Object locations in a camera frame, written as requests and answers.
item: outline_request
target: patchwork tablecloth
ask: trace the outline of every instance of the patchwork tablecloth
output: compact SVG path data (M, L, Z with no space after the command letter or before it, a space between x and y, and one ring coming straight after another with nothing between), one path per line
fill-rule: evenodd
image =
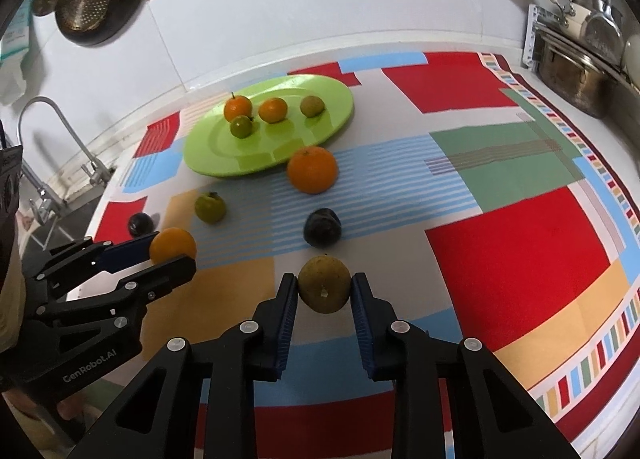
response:
M98 240L128 239L126 220L145 211L198 243L193 282L150 305L143 360L174 336L212 339L249 318L318 254L302 226L329 207L344 235L328 252L366 272L399 317L436 338L480 338L570 441L590 429L640 354L638 208L596 147L490 54L375 55L296 73L354 95L353 119L326 144L340 167L328 192L299 193L283 166L231 180L191 172L182 148L212 100L150 125L112 187ZM228 205L219 225L193 214L205 190ZM320 315L300 303L282 380L255 386L259 456L386 457L393 403L391 384L362 369L349 307Z

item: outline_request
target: tangerine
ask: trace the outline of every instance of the tangerine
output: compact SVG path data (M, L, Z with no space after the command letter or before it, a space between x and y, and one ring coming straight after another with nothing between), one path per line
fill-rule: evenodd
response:
M225 103L225 119L226 121L231 122L232 119L237 118L238 116L251 117L253 109L254 106L249 98L246 96L236 96L231 93L231 98L226 100Z
M269 98L258 108L258 115L267 123L277 123L287 117L287 102L282 98Z
M179 255L196 258L196 241L187 230L167 228L151 241L149 258L154 264L162 264Z
M287 163L290 183L305 194L329 190L338 179L338 163L334 155L319 146L297 150Z

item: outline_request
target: faucet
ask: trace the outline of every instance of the faucet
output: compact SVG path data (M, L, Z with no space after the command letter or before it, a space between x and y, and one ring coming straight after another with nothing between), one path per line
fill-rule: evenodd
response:
M82 170L89 176L89 182L92 186L106 186L106 184L111 179L111 172L109 169L100 161L94 154L89 152L89 149L84 145L82 140L76 134L76 131L71 127L65 115L60 110L60 107L51 99L46 98L45 96L36 96L29 100L26 105L22 108L20 115L18 115L18 126L17 126L17 137L18 144L22 143L22 118L24 117L24 113L29 108L29 106L33 105L33 103L42 102L47 103L53 110L56 112L60 121L65 126L66 131L71 134L71 137L74 138L74 141L78 144L80 149L86 154L89 158L90 165L92 170L89 170L86 165L82 165ZM22 173L28 179L28 181L36 188L38 195L42 199L40 206L36 206L36 204L31 200L31 210L33 211L34 217L37 222L41 225L44 225L49 218L49 214L51 212L55 212L58 216L63 217L69 213L69 207L66 204L66 201L63 201L59 195L57 195L50 187L47 185L42 179L40 179L35 172L31 169L31 167L23 160L22 162Z

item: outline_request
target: green fruit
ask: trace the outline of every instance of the green fruit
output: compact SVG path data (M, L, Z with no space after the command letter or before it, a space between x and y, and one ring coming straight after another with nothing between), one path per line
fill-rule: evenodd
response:
M207 224L220 222L226 214L225 201L215 192L202 194L198 197L194 209L198 219Z
M254 131L254 120L248 116L236 116L229 122L231 134L244 139Z
M298 293L317 313L340 311L351 292L351 273L338 259L321 255L303 265L298 274Z
M324 102L317 96L306 96L300 102L300 112L307 118L315 118L324 110Z

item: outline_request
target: metal spatula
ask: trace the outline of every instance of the metal spatula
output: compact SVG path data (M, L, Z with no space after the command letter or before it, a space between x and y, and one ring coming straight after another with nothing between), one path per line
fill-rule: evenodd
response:
M582 24L580 40L594 53L613 65L620 65L625 42L611 15L611 0L603 11L593 11Z

